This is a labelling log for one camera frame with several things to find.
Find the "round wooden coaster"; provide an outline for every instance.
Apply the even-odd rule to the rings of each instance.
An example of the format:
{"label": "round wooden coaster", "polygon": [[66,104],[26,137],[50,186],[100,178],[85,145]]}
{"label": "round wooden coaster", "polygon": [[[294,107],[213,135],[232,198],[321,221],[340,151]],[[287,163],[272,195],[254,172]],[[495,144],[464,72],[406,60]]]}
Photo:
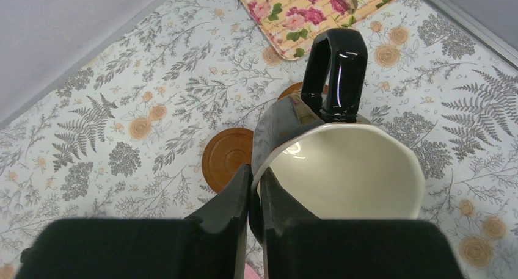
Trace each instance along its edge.
{"label": "round wooden coaster", "polygon": [[254,132],[230,128],[216,134],[203,151],[202,170],[205,181],[215,192],[222,191],[241,164],[252,162]]}
{"label": "round wooden coaster", "polygon": [[[284,90],[280,96],[277,98],[277,101],[278,100],[281,100],[282,98],[290,95],[290,94],[294,94],[294,93],[300,93],[302,90],[302,82],[298,82],[296,84],[293,84],[291,86],[289,86],[288,88],[286,88],[286,90]],[[327,85],[324,86],[324,91],[322,92],[322,94],[327,94]]]}

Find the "floral tray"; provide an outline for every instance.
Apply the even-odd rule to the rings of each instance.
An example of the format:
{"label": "floral tray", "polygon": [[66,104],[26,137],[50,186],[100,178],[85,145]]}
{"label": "floral tray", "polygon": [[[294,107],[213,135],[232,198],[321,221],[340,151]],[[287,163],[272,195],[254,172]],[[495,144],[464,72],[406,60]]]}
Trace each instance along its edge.
{"label": "floral tray", "polygon": [[241,0],[252,18],[288,60],[308,53],[313,39],[333,27],[349,27],[394,0]]}

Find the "pitcher handle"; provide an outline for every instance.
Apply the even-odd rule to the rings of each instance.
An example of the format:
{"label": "pitcher handle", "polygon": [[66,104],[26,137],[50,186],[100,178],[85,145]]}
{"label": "pitcher handle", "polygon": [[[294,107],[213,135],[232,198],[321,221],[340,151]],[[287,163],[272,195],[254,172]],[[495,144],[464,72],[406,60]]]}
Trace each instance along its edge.
{"label": "pitcher handle", "polygon": [[360,32],[327,30],[313,41],[302,82],[302,99],[311,108],[316,99],[321,103],[330,71],[329,91],[318,114],[325,122],[356,122],[366,69],[367,47]]}

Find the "orange flower print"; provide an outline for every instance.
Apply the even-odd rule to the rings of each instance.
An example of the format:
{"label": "orange flower print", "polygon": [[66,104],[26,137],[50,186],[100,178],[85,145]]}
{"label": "orange flower print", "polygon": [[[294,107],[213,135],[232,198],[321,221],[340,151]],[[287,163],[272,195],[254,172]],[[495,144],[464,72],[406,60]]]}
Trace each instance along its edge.
{"label": "orange flower print", "polygon": [[390,32],[390,40],[396,45],[401,45],[408,40],[408,31],[402,27],[396,27]]}
{"label": "orange flower print", "polygon": [[489,239],[499,239],[505,235],[507,227],[499,217],[490,217],[482,224],[482,230]]}
{"label": "orange flower print", "polygon": [[218,16],[219,18],[225,17],[225,13],[221,9],[214,9],[214,15]]}
{"label": "orange flower print", "polygon": [[156,91],[163,97],[164,93],[166,92],[166,87],[165,86],[158,87],[158,89],[156,89]]}
{"label": "orange flower print", "polygon": [[233,103],[233,105],[235,105],[235,104],[236,104],[236,103],[238,103],[238,102],[241,102],[241,99],[242,99],[242,98],[243,98],[243,96],[242,96],[242,95],[240,95],[240,94],[235,95],[235,96],[234,96],[234,103]]}
{"label": "orange flower print", "polygon": [[461,210],[462,215],[470,217],[471,215],[473,215],[475,207],[473,206],[471,201],[462,200],[459,204],[459,209]]}
{"label": "orange flower print", "polygon": [[12,279],[15,276],[15,268],[11,264],[0,268],[0,279]]}
{"label": "orange flower print", "polygon": [[235,24],[231,25],[230,26],[230,33],[234,34],[235,32],[237,32],[238,29],[239,29],[239,25],[240,25],[239,23],[235,23]]}
{"label": "orange flower print", "polygon": [[104,168],[100,167],[99,169],[97,169],[97,176],[95,177],[95,179],[99,178],[99,175],[104,175]]}
{"label": "orange flower print", "polygon": [[483,269],[493,258],[493,251],[487,241],[478,236],[468,236],[459,244],[459,254],[467,264]]}
{"label": "orange flower print", "polygon": [[45,169],[47,167],[47,163],[45,162],[45,158],[38,157],[37,159],[33,159],[33,161],[34,161],[34,164],[35,164],[34,169],[40,168],[42,170],[42,172],[45,171]]}
{"label": "orange flower print", "polygon": [[380,88],[384,91],[388,91],[388,90],[390,90],[390,84],[389,84],[389,82],[379,82],[378,88]]}
{"label": "orange flower print", "polygon": [[392,45],[380,45],[374,52],[374,59],[382,67],[393,67],[401,60],[401,54]]}
{"label": "orange flower print", "polygon": [[378,33],[379,31],[381,31],[381,28],[383,28],[383,24],[378,22],[378,21],[373,21],[371,23],[371,30],[373,30],[374,32]]}
{"label": "orange flower print", "polygon": [[119,87],[119,86],[116,86],[116,87],[114,87],[114,88],[110,88],[110,90],[112,90],[112,93],[113,93],[113,94],[116,94],[116,93],[118,93],[118,92],[119,92],[120,87]]}
{"label": "orange flower print", "polygon": [[272,46],[266,47],[263,51],[263,60],[268,65],[276,66],[282,63],[282,58]]}
{"label": "orange flower print", "polygon": [[53,176],[51,176],[50,178],[47,178],[47,184],[45,184],[45,189],[52,189],[52,185],[54,184],[54,180],[56,180],[56,178]]}
{"label": "orange flower print", "polygon": [[114,125],[111,126],[111,128],[113,129],[112,132],[118,132],[118,133],[124,134],[124,131],[123,131],[124,126],[120,122],[117,122],[117,123],[114,122]]}
{"label": "orange flower print", "polygon": [[15,172],[9,171],[4,177],[9,181],[16,181],[18,179],[18,175]]}
{"label": "orange flower print", "polygon": [[151,112],[149,113],[149,119],[151,121],[157,121],[166,117],[166,114],[167,108],[165,105],[156,105],[151,109]]}
{"label": "orange flower print", "polygon": [[147,101],[149,101],[151,99],[153,99],[153,93],[150,92],[150,91],[145,92],[144,95],[142,96],[142,100],[144,102],[147,102]]}
{"label": "orange flower print", "polygon": [[433,103],[433,102],[434,102],[434,100],[432,99],[432,97],[429,97],[429,96],[424,97],[424,98],[423,98],[423,97],[421,97],[421,99],[422,99],[421,104],[425,104],[425,103],[426,103],[426,104],[431,104],[431,103]]}
{"label": "orange flower print", "polygon": [[151,132],[151,121],[146,117],[135,118],[129,128],[131,137],[137,140],[143,140]]}

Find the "floral patterned tablecloth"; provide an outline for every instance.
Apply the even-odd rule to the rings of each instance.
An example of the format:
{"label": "floral patterned tablecloth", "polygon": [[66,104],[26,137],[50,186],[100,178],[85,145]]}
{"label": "floral patterned tablecloth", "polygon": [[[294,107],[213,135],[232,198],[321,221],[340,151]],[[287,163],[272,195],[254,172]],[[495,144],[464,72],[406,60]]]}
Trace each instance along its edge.
{"label": "floral patterned tablecloth", "polygon": [[[421,0],[354,27],[370,51],[360,113],[417,154],[420,218],[440,226],[466,277],[514,278],[517,71]],[[254,129],[306,60],[282,60],[238,0],[166,1],[0,131],[1,278],[53,220],[195,211],[214,196],[207,141]],[[247,261],[263,273],[251,233]]]}

